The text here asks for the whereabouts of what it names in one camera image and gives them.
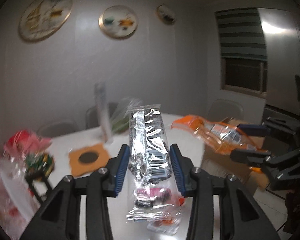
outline barcode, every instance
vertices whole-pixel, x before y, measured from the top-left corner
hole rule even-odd
[[[167,167],[167,160],[165,155],[157,150],[150,150],[149,154],[149,173],[151,178],[164,178],[168,173],[165,167]]]
[[[235,143],[240,143],[240,140],[241,140],[241,136],[237,133],[237,132],[235,132],[235,131],[230,131],[228,134],[227,134],[227,136],[226,136],[226,138],[225,138],[226,140],[233,140]]]
[[[163,178],[163,177],[167,177],[168,174],[167,174],[166,169],[159,168],[159,169],[151,169],[150,176],[152,178]]]

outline screw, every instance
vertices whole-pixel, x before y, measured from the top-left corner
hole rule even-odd
[[[102,167],[102,168],[100,168],[100,169],[98,170],[98,172],[99,172],[100,174],[106,174],[106,173],[108,172],[108,169]]]
[[[192,171],[197,174],[197,173],[201,172],[201,168],[199,168],[199,167],[193,167]]]
[[[63,180],[64,180],[65,182],[70,182],[70,181],[72,180],[72,176],[71,176],[71,175],[64,176],[64,177],[63,177]]]
[[[235,181],[235,180],[237,180],[237,176],[234,175],[234,174],[229,174],[229,175],[227,176],[227,178],[229,179],[229,181]]]

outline window frame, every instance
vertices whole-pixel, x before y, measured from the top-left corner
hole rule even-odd
[[[264,63],[260,61],[260,90],[253,90],[249,88],[237,87],[226,84],[226,58],[221,58],[221,89],[242,93],[258,98],[266,98],[266,92],[262,91],[263,88],[263,78],[264,78]]]

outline decorative plate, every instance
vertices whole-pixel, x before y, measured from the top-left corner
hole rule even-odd
[[[171,25],[176,21],[176,14],[164,4],[157,7],[157,15],[165,24]]]
[[[55,33],[71,13],[72,0],[35,0],[19,23],[19,33],[27,41],[38,41]]]
[[[138,26],[138,19],[130,8],[115,5],[101,14],[99,26],[106,35],[116,39],[124,39],[134,33]]]

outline cardboard box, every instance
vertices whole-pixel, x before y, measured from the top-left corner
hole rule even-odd
[[[245,121],[227,118],[223,122],[233,126],[237,126],[240,123],[247,123]],[[259,147],[262,148],[264,138],[263,137],[250,137],[251,140]],[[215,153],[209,146],[205,146],[204,155],[202,158],[202,165],[205,171],[209,174],[219,177],[225,177],[228,174],[235,174],[243,184],[256,184],[262,189],[265,189],[268,185],[268,178],[264,174],[252,172],[249,167],[243,163],[233,162],[230,159],[230,155],[223,155]],[[250,187],[250,192],[257,189],[256,187]]]

